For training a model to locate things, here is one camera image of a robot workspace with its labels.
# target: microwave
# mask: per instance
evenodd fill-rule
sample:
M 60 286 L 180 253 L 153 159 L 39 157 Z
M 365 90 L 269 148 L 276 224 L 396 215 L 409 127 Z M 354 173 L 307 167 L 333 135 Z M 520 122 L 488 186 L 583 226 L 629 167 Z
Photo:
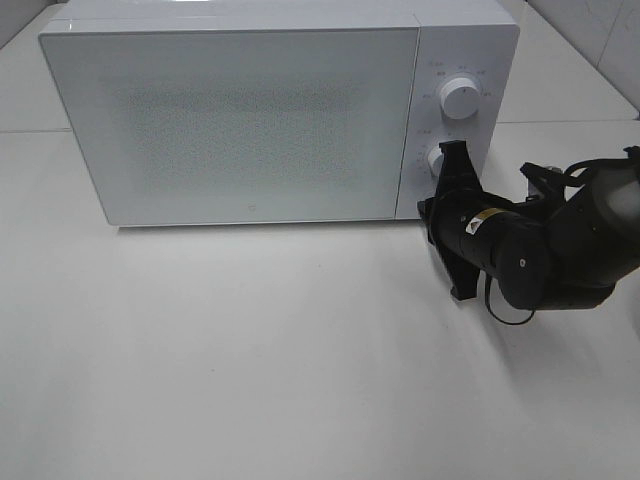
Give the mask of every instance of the microwave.
M 518 26 L 494 0 L 71 0 L 39 36 L 116 226 L 419 218 L 482 169 Z

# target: white table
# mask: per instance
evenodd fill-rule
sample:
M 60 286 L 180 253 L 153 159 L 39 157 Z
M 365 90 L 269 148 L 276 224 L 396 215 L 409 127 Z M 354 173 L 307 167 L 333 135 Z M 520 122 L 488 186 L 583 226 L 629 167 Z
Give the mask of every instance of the white table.
M 485 187 L 638 143 L 589 120 Z M 66 131 L 0 133 L 0 251 L 0 478 L 638 478 L 640 275 L 509 328 L 413 222 L 118 231 Z

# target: black cable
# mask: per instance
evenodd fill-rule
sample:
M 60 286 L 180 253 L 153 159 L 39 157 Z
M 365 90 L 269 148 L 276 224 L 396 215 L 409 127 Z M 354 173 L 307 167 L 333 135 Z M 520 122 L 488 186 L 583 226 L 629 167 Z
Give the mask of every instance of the black cable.
M 484 280 L 484 305 L 487 307 L 487 310 L 489 311 L 489 313 L 491 314 L 491 316 L 493 318 L 495 318 L 496 320 L 498 320 L 500 323 L 503 323 L 504 325 L 509 325 L 509 326 L 518 326 L 518 325 L 524 325 L 525 323 L 529 323 L 531 321 L 531 319 L 533 318 L 533 316 L 535 315 L 536 311 L 532 310 L 531 314 L 525 318 L 524 320 L 522 320 L 521 322 L 507 322 L 505 320 L 502 320 L 500 317 L 498 317 L 495 313 L 493 313 L 493 310 L 491 309 L 491 283 L 493 282 L 493 277 L 491 275 L 489 275 L 488 273 L 485 272 L 485 280 Z

